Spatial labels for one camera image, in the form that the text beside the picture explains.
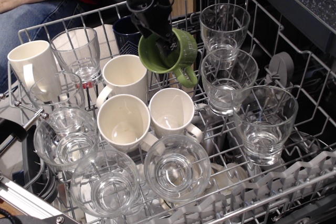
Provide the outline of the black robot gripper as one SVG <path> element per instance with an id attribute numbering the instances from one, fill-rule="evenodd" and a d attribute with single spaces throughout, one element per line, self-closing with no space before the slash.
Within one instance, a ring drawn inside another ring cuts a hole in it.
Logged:
<path id="1" fill-rule="evenodd" d="M 131 19 L 145 37 L 157 36 L 155 45 L 161 59 L 177 54 L 178 38 L 168 21 L 172 11 L 171 0 L 126 0 Z"/>

